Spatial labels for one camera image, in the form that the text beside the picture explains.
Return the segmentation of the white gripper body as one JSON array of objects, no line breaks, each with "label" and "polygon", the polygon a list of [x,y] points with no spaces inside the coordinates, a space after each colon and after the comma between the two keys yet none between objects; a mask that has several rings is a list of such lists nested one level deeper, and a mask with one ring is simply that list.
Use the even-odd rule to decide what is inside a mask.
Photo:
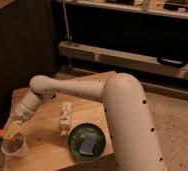
[{"label": "white gripper body", "polygon": [[14,108],[14,119],[23,122],[30,120],[40,105],[41,100],[38,96],[28,92]]}]

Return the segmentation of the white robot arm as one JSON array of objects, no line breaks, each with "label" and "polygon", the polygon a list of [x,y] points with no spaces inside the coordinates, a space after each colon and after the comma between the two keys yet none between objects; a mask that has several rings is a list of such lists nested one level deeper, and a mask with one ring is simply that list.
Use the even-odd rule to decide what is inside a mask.
[{"label": "white robot arm", "polygon": [[116,73],[106,80],[57,80],[37,75],[29,87],[14,109],[8,139],[55,93],[65,93],[103,104],[118,171],[167,171],[145,91],[134,76]]}]

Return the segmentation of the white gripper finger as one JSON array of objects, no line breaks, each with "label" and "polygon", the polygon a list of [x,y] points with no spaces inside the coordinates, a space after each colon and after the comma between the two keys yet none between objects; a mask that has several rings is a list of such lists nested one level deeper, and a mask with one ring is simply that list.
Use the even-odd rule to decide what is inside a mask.
[{"label": "white gripper finger", "polygon": [[4,127],[3,127],[3,130],[7,130],[9,125],[12,123],[13,121],[13,115],[10,114],[9,118],[7,119],[7,122],[5,123]]},{"label": "white gripper finger", "polygon": [[4,138],[7,139],[7,140],[10,140],[14,136],[16,136],[18,133],[20,133],[21,130],[22,130],[22,122],[21,121],[19,121],[19,120],[11,121],[5,127]]}]

